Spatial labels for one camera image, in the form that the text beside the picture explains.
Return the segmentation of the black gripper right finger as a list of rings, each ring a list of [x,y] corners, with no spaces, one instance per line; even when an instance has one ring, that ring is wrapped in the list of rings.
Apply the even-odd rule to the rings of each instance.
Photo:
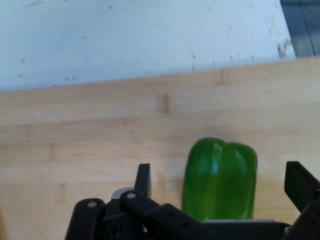
[[[285,240],[318,240],[320,238],[320,181],[300,162],[288,161],[284,191],[300,212],[286,232]]]

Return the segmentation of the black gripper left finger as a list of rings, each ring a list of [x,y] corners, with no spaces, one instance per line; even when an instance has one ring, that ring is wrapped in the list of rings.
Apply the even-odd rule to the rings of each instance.
[[[73,209],[67,240],[218,240],[220,235],[171,204],[150,198],[150,164],[140,164],[132,189],[105,203],[79,201]]]

